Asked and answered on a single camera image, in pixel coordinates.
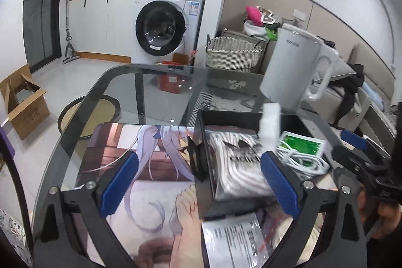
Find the right human hand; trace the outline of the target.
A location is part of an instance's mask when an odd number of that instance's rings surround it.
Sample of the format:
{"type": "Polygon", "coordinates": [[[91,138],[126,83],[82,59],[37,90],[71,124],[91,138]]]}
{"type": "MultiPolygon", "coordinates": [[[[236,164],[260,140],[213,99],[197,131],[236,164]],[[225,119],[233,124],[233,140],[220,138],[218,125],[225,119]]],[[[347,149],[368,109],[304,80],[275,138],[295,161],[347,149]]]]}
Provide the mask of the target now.
{"type": "MultiPolygon", "coordinates": [[[[368,199],[366,190],[361,190],[358,195],[358,209],[363,223],[365,223],[368,217],[365,209],[368,199]]],[[[398,203],[380,202],[377,208],[377,214],[382,224],[373,232],[372,238],[382,240],[394,232],[401,222],[401,206],[398,203]]]]}

